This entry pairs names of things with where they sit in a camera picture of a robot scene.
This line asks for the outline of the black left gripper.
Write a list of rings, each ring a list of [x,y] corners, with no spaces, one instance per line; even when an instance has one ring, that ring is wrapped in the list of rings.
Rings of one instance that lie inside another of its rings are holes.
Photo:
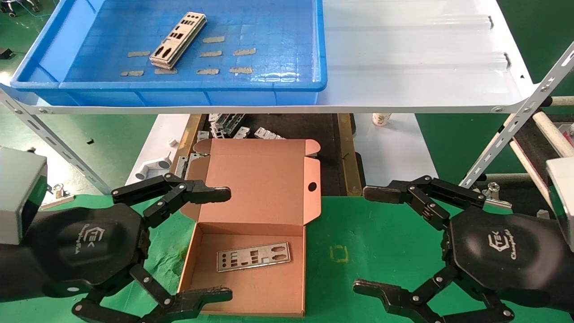
[[[186,204],[228,201],[228,187],[207,187],[203,180],[183,180],[172,173],[112,191],[116,205],[74,207],[39,213],[25,236],[25,246],[39,266],[42,296],[88,295],[72,314],[88,323],[172,323],[195,319],[209,303],[232,299],[229,288],[185,290],[171,295],[141,265],[148,256],[149,229],[161,225]],[[130,206],[156,200],[142,213]],[[103,298],[136,281],[156,301],[139,317],[103,307]]]

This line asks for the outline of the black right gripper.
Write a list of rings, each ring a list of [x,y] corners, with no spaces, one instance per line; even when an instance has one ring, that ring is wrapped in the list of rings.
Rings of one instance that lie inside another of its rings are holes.
[[[455,264],[484,288],[535,290],[557,294],[566,290],[566,242],[556,221],[524,214],[492,214],[482,209],[486,197],[428,175],[413,181],[392,180],[387,186],[365,186],[363,197],[384,204],[407,204],[438,231],[449,227]],[[439,200],[462,211],[450,214]],[[445,266],[414,292],[400,286],[357,279],[353,291],[377,298],[385,311],[414,323],[509,323],[514,311],[494,292],[480,292],[485,309],[441,316],[429,301],[461,277]]]

